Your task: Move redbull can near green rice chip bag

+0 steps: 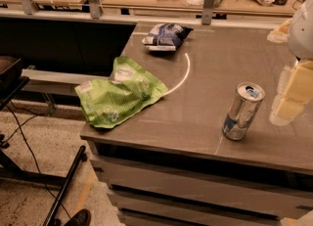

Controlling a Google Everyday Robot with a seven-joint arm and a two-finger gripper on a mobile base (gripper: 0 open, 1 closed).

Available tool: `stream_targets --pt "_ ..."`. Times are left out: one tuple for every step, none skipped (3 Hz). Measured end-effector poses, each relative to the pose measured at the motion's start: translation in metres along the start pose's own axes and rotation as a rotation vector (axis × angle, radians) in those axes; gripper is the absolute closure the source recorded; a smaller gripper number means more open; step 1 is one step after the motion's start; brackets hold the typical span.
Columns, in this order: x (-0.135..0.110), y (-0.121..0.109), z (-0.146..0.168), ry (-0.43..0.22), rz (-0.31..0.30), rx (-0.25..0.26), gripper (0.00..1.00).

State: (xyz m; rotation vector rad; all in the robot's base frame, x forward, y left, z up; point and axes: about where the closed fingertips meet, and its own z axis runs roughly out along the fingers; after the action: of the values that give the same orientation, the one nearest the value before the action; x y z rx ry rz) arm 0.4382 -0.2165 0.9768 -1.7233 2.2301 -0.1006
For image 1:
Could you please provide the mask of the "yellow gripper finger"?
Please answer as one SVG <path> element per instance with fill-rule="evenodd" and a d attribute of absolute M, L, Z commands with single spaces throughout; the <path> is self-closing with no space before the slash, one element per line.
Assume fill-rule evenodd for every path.
<path fill-rule="evenodd" d="M 291 19 L 284 21 L 268 34 L 267 40 L 274 43 L 287 43 L 290 25 Z"/>
<path fill-rule="evenodd" d="M 285 120 L 295 119 L 313 99 L 313 61 L 284 67 L 278 86 L 275 114 Z"/>

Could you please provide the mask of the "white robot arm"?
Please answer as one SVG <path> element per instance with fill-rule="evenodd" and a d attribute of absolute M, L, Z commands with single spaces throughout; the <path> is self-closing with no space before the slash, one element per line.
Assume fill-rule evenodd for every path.
<path fill-rule="evenodd" d="M 274 98 L 270 121 L 279 126 L 292 122 L 313 99 L 313 0 L 305 0 L 290 20 L 267 36 L 275 43 L 287 42 L 296 58 L 284 67 Z"/>

